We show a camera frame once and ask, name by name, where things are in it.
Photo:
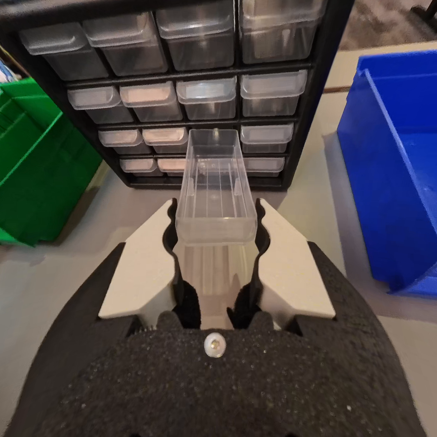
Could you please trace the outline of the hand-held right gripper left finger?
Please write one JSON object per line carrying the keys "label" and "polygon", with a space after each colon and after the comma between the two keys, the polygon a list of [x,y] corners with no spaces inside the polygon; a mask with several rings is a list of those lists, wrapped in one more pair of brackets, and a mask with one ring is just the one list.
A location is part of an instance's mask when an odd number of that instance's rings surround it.
{"label": "hand-held right gripper left finger", "polygon": [[161,313],[176,306],[176,264],[163,239],[174,201],[167,200],[126,239],[99,318],[135,315],[142,323],[157,323]]}

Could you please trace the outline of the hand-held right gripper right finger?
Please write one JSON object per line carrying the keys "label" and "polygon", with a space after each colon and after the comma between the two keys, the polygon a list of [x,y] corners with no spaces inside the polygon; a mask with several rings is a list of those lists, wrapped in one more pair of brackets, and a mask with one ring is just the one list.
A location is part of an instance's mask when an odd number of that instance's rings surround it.
{"label": "hand-held right gripper right finger", "polygon": [[258,255],[253,270],[253,305],[290,325],[299,315],[333,320],[336,312],[308,240],[265,199],[258,198]]}

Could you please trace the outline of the black drawer cabinet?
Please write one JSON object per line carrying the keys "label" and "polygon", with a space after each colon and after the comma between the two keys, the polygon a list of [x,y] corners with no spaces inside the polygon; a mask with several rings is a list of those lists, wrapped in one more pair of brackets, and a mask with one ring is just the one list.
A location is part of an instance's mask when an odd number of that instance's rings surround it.
{"label": "black drawer cabinet", "polygon": [[[98,145],[99,128],[236,128],[294,123],[292,139],[276,177],[249,177],[257,191],[290,188],[305,142],[352,11],[353,0],[254,1],[102,0],[1,1],[1,46],[37,81],[58,107],[115,171],[123,183],[138,189],[176,189],[181,177],[128,176],[116,163],[116,152]],[[120,67],[104,54],[106,40],[93,40],[100,30],[123,30],[128,15],[151,15],[163,67],[136,67],[139,52],[119,57]],[[249,109],[243,102],[244,77],[268,74],[307,74],[296,103],[267,103],[272,111]],[[95,122],[80,114],[68,91],[136,87],[178,81],[205,81],[236,77],[236,112],[228,118],[191,120],[178,103],[180,116],[129,116],[120,122]]]}

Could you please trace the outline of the clear plastic drawer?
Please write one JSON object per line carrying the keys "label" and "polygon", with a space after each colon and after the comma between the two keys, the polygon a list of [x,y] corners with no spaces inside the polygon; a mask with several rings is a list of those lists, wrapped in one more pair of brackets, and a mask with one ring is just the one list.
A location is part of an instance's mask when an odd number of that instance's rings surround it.
{"label": "clear plastic drawer", "polygon": [[189,131],[175,227],[187,246],[254,241],[257,212],[237,130]]}

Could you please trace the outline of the green plastic bin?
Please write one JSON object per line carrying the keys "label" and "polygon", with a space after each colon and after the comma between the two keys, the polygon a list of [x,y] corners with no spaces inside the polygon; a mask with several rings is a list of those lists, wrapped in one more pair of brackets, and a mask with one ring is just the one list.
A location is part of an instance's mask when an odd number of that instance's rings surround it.
{"label": "green plastic bin", "polygon": [[54,241],[101,162],[35,80],[1,84],[1,244]]}

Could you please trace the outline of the blue plastic bin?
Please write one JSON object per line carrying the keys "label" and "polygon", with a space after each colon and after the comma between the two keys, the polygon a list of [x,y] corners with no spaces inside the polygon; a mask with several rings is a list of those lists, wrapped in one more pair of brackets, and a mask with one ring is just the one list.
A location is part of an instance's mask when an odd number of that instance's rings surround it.
{"label": "blue plastic bin", "polygon": [[337,135],[372,276],[437,295],[437,53],[362,56]]}

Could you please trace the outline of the set of clear cabinet drawers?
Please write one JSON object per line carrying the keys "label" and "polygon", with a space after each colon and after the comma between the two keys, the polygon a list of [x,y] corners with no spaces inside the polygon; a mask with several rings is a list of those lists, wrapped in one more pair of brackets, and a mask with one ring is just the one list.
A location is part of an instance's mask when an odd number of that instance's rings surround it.
{"label": "set of clear cabinet drawers", "polygon": [[[249,3],[251,12],[260,14],[258,3]],[[100,30],[101,35],[93,40],[106,40],[104,54],[110,55],[115,67],[120,67],[119,57],[123,54],[139,52],[136,67],[163,67],[154,31],[156,27],[151,15],[128,15],[124,20],[132,20],[123,30]],[[300,97],[306,83],[303,71],[291,74],[268,74],[254,79],[244,77],[242,85],[243,102],[249,109],[272,111],[267,103],[296,103],[293,97]],[[155,85],[115,88],[91,88],[68,91],[67,97],[80,114],[91,116],[95,122],[120,122],[129,116],[126,109],[133,109],[140,116],[180,116],[178,103],[187,109],[191,120],[210,118],[230,118],[236,112],[236,77],[210,79],[205,81],[178,81],[176,90],[170,82]],[[170,176],[182,177],[185,150],[188,147],[189,131],[194,128],[134,128],[108,129],[97,131],[98,145],[104,151],[116,152],[116,163],[128,176]],[[285,168],[285,159],[271,155],[284,152],[287,142],[292,139],[294,123],[241,126],[226,128],[237,130],[245,166],[249,177],[276,177]]]}

